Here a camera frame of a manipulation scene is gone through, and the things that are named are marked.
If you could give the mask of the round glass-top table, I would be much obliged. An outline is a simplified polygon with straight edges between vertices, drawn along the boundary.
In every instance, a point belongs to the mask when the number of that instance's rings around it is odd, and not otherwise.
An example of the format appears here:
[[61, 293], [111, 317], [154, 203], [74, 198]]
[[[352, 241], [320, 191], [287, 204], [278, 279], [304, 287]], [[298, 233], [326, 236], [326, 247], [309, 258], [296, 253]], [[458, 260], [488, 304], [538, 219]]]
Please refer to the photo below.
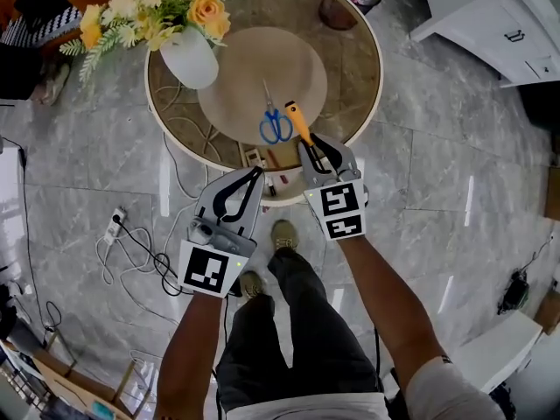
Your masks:
[[382, 92], [382, 54], [361, 11], [348, 31], [319, 18], [321, 0], [228, 0], [231, 28], [213, 53], [219, 72], [209, 87], [185, 87], [161, 54], [145, 63], [157, 122], [184, 152], [223, 171], [243, 167], [242, 144], [265, 145], [263, 80], [278, 109], [294, 101], [310, 130], [352, 143], [371, 120]]

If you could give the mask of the yellow and white flower bouquet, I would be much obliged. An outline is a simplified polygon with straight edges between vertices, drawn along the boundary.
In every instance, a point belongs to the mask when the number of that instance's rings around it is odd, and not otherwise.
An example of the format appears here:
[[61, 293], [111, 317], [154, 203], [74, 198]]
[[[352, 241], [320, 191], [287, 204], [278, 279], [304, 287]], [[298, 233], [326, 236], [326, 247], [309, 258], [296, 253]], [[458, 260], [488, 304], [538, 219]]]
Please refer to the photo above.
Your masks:
[[188, 28], [205, 46], [223, 46], [229, 32], [228, 0], [109, 0], [89, 4], [80, 20], [80, 37], [62, 44], [67, 56], [83, 55], [79, 79], [86, 83], [102, 56], [117, 46], [130, 49], [144, 42], [155, 52], [177, 40]]

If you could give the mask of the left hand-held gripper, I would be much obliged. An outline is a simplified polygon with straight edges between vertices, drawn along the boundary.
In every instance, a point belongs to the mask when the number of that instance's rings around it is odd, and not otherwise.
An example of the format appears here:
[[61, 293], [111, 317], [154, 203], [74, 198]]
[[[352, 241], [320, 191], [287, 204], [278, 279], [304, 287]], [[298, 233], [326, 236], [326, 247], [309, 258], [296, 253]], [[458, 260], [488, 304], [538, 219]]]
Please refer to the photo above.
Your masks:
[[[209, 183], [180, 244], [178, 283], [224, 298], [256, 250], [252, 236], [264, 186], [262, 167], [237, 169]], [[216, 224], [224, 223], [231, 230]]]

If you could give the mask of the black and green device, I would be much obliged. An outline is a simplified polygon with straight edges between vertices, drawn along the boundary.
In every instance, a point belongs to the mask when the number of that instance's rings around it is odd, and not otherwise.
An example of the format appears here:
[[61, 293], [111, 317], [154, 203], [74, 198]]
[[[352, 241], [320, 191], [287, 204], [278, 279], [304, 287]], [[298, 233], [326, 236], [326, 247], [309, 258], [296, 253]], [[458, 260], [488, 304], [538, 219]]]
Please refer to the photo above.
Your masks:
[[529, 297], [529, 283], [527, 280], [527, 271], [525, 269], [517, 269], [511, 276], [506, 291], [498, 303], [497, 313], [499, 315], [518, 310], [523, 307]]

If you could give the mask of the orange handled screwdriver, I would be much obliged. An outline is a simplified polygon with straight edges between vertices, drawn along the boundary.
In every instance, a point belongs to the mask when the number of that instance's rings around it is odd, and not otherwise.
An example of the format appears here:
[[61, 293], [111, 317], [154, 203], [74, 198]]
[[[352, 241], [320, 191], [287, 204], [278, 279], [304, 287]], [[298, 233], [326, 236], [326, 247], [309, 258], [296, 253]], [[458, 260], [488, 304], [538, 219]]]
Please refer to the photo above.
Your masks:
[[321, 172], [325, 172], [325, 167], [321, 164], [319, 155], [314, 148], [314, 142], [311, 137], [311, 132], [305, 120], [303, 111], [294, 101], [288, 101], [284, 105], [287, 116], [291, 120], [293, 126], [296, 128], [298, 134], [301, 136], [305, 150], [310, 157], [311, 162], [318, 167]]

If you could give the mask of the wooden chair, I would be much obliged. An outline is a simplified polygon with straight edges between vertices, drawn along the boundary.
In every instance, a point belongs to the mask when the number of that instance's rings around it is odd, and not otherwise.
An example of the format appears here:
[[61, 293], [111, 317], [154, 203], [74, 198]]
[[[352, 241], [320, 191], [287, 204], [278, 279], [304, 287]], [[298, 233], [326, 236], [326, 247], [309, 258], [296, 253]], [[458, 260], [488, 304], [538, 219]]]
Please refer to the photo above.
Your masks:
[[56, 397], [93, 420], [95, 419], [91, 414], [91, 405], [94, 401], [111, 408], [115, 412], [116, 420], [137, 420], [152, 393], [153, 378], [150, 379], [142, 397], [138, 399], [139, 404], [133, 411], [130, 411], [122, 401], [124, 390], [136, 367], [133, 360], [124, 372], [119, 386], [111, 388], [78, 372], [74, 363], [65, 364], [51, 355], [47, 349], [39, 349], [31, 359], [47, 387]]

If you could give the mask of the large cardboard box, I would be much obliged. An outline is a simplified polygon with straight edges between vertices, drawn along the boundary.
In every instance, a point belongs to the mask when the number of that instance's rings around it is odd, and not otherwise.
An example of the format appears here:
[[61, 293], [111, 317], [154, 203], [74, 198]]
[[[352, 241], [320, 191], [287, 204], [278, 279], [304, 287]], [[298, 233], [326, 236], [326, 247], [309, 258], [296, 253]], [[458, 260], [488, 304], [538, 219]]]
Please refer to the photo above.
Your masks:
[[544, 216], [560, 222], [560, 167], [550, 167]]

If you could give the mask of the person's olive shoe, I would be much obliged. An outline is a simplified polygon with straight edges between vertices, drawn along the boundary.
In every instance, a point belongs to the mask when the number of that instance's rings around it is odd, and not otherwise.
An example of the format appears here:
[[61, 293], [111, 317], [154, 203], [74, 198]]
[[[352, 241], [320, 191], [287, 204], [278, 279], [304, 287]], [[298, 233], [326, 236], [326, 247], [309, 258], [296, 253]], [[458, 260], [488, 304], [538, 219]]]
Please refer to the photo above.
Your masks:
[[277, 220], [271, 230], [271, 240], [275, 251], [288, 248], [296, 249], [298, 246], [298, 233], [288, 220]]
[[263, 280], [253, 270], [248, 270], [240, 274], [239, 282], [241, 287], [241, 294], [247, 300], [256, 298], [259, 295], [266, 294]]

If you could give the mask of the white remote control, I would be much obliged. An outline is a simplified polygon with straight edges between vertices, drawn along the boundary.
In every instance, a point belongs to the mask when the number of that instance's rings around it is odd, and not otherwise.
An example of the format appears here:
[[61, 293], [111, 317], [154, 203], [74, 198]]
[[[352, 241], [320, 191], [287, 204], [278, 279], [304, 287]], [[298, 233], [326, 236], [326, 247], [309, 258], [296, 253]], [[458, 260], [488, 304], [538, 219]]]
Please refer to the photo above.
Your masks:
[[243, 148], [243, 156], [245, 158], [247, 166], [251, 166], [251, 167], [259, 166], [264, 170], [267, 169], [267, 162], [264, 158], [262, 158], [260, 151], [257, 148], [253, 148], [253, 149]]

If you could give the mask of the black white striped blanket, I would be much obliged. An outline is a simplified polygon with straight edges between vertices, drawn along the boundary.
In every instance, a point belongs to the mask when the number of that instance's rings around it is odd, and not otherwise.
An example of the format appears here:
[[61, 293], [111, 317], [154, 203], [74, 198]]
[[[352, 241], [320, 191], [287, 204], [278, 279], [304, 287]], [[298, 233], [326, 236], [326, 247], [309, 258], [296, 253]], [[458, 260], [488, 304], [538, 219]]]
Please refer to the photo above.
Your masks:
[[46, 22], [35, 22], [31, 28], [23, 16], [9, 22], [0, 36], [0, 43], [24, 48], [40, 48], [49, 41], [78, 28], [81, 12], [75, 7], [66, 8], [59, 15]]

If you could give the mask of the white bench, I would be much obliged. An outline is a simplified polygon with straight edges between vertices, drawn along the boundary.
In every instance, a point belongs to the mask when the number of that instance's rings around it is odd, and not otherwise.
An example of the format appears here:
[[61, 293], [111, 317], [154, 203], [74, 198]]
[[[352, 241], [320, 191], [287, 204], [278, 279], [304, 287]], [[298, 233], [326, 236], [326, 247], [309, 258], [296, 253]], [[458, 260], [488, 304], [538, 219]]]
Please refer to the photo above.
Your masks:
[[543, 328], [521, 311], [459, 347], [451, 356], [477, 389], [491, 393], [526, 360]]

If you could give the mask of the person's light grey shirt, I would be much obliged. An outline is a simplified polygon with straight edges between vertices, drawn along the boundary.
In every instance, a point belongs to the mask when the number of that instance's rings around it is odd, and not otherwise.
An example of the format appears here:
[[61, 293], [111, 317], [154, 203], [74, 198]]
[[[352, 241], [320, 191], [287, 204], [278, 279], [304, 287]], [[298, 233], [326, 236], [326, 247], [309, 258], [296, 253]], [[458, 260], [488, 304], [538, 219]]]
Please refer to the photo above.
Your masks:
[[[501, 408], [438, 356], [411, 378], [404, 394], [410, 420], [506, 420]], [[308, 395], [232, 409], [227, 420], [391, 420], [382, 393]]]

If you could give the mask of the white vanity cabinet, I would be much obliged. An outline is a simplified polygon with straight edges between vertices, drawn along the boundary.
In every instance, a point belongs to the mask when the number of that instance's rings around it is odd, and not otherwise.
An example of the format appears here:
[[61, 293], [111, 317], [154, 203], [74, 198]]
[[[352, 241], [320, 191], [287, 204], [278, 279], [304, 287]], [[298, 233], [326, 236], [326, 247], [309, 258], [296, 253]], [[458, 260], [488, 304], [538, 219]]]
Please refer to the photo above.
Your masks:
[[427, 0], [430, 18], [410, 32], [437, 34], [493, 67], [501, 85], [560, 81], [560, 0]]

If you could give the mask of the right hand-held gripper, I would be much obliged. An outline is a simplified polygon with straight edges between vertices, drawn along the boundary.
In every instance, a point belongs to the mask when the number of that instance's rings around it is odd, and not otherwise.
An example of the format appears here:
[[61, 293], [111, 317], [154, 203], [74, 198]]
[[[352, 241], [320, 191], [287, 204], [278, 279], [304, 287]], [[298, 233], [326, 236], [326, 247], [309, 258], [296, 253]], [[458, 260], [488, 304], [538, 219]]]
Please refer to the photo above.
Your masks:
[[368, 190], [352, 150], [333, 137], [311, 133], [298, 145], [304, 197], [328, 241], [364, 235]]

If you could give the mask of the person's dark trousers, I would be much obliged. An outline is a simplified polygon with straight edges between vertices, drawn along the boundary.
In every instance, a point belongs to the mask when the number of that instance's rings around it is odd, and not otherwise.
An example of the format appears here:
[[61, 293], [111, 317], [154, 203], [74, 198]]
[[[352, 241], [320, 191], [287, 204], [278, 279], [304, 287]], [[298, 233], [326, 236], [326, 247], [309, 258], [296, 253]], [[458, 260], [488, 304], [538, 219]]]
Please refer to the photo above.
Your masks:
[[294, 249], [278, 249], [268, 264], [290, 307], [293, 361], [281, 353], [274, 300], [259, 294], [234, 315], [217, 367], [220, 401], [232, 420], [249, 420], [259, 404], [277, 407], [299, 397], [369, 399], [378, 376], [345, 320], [329, 304], [312, 266]]

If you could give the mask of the person's right forearm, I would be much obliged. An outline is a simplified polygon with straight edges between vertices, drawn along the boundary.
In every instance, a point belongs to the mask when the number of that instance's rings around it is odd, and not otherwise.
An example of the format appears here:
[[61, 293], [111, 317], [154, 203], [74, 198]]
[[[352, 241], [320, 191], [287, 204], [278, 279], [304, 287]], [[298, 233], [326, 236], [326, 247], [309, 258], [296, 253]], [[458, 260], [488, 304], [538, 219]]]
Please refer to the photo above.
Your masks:
[[365, 236], [340, 240], [338, 244], [405, 390], [424, 364], [445, 354], [428, 313], [414, 291]]

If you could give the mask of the brown translucent cup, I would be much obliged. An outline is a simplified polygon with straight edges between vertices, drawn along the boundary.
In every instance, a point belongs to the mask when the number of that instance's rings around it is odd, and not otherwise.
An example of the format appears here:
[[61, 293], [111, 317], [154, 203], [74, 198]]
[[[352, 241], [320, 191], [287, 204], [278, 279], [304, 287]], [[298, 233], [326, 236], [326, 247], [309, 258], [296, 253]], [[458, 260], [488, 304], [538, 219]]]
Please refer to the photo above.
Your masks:
[[336, 31], [351, 30], [358, 23], [346, 0], [321, 0], [318, 16], [324, 25]]

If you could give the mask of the blue handled scissors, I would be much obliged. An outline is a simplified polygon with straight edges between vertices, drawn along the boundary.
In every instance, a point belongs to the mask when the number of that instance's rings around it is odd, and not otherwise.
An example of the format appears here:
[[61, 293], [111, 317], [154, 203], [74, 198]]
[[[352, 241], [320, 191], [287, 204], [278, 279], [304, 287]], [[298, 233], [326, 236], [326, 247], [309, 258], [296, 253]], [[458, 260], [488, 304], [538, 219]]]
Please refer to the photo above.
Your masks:
[[291, 120], [276, 108], [266, 80], [262, 80], [263, 91], [266, 101], [266, 110], [263, 119], [259, 123], [259, 131], [262, 140], [269, 145], [286, 143], [293, 134]]

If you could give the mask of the person's left forearm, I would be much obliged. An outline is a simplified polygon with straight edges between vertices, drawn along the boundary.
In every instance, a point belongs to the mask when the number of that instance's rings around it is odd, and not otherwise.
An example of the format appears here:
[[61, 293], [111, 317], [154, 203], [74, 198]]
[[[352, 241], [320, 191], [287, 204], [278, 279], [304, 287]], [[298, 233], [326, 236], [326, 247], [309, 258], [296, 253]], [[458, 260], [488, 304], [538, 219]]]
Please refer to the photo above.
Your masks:
[[154, 420], [203, 420], [222, 304], [218, 297], [193, 295], [161, 362]]

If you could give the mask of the person's left olive shoe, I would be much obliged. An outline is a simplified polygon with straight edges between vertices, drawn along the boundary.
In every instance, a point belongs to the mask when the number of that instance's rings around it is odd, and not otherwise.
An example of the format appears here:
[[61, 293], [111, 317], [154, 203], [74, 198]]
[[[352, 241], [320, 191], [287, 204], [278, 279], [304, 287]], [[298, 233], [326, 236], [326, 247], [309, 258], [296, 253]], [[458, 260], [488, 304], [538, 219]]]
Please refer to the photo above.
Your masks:
[[248, 270], [240, 274], [239, 282], [241, 287], [241, 294], [247, 300], [256, 298], [259, 295], [266, 294], [263, 280], [253, 270]]

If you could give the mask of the white ceramic vase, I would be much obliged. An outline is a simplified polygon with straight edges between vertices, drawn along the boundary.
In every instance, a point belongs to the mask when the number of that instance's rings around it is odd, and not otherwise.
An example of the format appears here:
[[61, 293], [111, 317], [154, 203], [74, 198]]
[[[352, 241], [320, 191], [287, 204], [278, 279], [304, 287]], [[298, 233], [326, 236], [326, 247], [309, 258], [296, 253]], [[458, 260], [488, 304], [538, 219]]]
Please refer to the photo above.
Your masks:
[[187, 26], [159, 51], [168, 69], [186, 88], [207, 88], [218, 76], [219, 65], [213, 49], [196, 28]]

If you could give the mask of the dark green bin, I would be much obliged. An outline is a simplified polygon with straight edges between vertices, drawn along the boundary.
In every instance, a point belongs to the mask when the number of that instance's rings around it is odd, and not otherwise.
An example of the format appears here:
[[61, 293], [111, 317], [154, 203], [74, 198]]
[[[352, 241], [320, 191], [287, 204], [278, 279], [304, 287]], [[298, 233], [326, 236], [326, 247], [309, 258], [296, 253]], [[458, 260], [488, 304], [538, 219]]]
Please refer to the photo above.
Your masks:
[[560, 134], [560, 80], [520, 86], [519, 92], [529, 121]]

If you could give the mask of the table drawer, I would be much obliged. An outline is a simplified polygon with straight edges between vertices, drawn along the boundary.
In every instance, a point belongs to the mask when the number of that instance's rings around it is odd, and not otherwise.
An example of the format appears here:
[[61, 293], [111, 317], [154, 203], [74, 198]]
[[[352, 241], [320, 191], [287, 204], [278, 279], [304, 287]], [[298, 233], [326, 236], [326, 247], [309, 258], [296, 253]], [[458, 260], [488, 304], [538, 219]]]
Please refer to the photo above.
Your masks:
[[[302, 173], [302, 166], [298, 159], [297, 148], [294, 142], [288, 142], [276, 145], [253, 145], [237, 143], [242, 165], [247, 166], [243, 156], [243, 148], [257, 148], [262, 158], [267, 162], [267, 169], [264, 171], [264, 186], [262, 191], [261, 205], [266, 207], [287, 207], [304, 199], [303, 191], [306, 188], [305, 180]], [[277, 171], [270, 162], [267, 149], [271, 148], [275, 153], [279, 164], [282, 166]], [[276, 196], [271, 196], [269, 188], [266, 184], [266, 178], [272, 177], [276, 188]]]

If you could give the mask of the person's right olive shoe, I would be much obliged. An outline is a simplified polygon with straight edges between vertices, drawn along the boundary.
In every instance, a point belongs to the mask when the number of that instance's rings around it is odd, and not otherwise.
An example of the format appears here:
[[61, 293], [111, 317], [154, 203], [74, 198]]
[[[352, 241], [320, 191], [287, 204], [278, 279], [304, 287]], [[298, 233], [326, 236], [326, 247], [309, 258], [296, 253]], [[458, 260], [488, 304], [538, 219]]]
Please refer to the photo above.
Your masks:
[[271, 240], [275, 251], [288, 248], [296, 249], [298, 246], [298, 233], [288, 220], [277, 220], [271, 230]]

